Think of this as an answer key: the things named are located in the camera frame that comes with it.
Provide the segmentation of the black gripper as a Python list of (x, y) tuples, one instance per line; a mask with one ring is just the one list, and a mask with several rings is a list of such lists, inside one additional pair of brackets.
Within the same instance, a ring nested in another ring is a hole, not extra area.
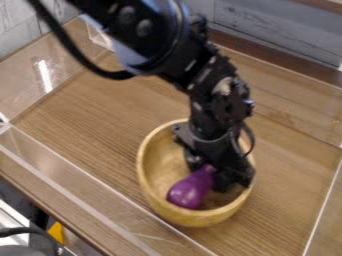
[(255, 176), (247, 160), (251, 151), (239, 144), (242, 134), (254, 135), (246, 125), (254, 111), (250, 87), (209, 43), (187, 47), (181, 63), (175, 86), (188, 96), (189, 118), (173, 126), (173, 134), (189, 171), (209, 164), (215, 168), (212, 189), (226, 193), (234, 184), (250, 187)]

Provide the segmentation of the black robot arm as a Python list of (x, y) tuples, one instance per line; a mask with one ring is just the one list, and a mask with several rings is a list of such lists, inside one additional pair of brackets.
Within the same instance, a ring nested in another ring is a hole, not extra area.
[(213, 190), (248, 187), (255, 169), (240, 146), (255, 101), (236, 68), (208, 39), (207, 20), (180, 0), (67, 0), (113, 40), (133, 75), (155, 75), (189, 100), (189, 117), (171, 126), (188, 167), (213, 167)]

